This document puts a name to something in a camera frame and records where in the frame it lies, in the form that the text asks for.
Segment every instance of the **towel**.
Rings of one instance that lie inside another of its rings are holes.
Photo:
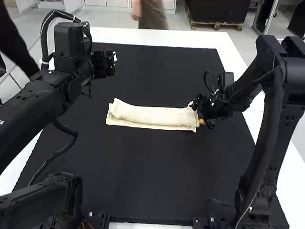
[[[197,111],[193,111],[189,106],[133,106],[115,98],[113,103],[109,104],[106,124],[160,130],[192,130],[196,133],[199,120]]]

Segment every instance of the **black pants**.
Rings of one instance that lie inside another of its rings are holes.
[[[0,22],[0,51],[15,62],[28,77],[39,72],[40,69],[34,59],[30,56],[27,46],[20,36],[14,22],[10,19],[3,0],[0,0]]]

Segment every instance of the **wooden pallet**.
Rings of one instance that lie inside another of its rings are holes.
[[[213,25],[214,26],[214,30],[219,30],[220,25],[233,25],[235,26],[237,31],[242,31],[243,30],[243,23],[227,23],[227,22],[211,22],[211,21],[194,21],[192,19],[191,13],[189,8],[187,7],[187,5],[185,4],[185,11],[186,11],[186,15],[187,18],[189,20],[191,29],[194,30],[196,29],[196,25]]]

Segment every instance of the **white cabinet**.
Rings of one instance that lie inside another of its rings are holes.
[[[163,0],[163,5],[166,10],[174,10],[175,0]]]
[[[163,6],[165,9],[165,13],[172,14],[176,12],[175,5],[176,5],[176,0],[162,0],[163,1]]]
[[[106,6],[106,0],[85,0],[87,6]]]
[[[106,0],[107,6],[112,7],[128,7],[128,0]]]
[[[82,6],[81,0],[56,0],[56,1],[40,1],[40,0],[16,0],[19,12],[22,13],[27,8],[38,4],[43,9],[63,9],[72,13]]]

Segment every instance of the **khaki pants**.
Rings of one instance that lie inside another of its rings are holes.
[[[162,0],[142,0],[139,29],[167,30]]]

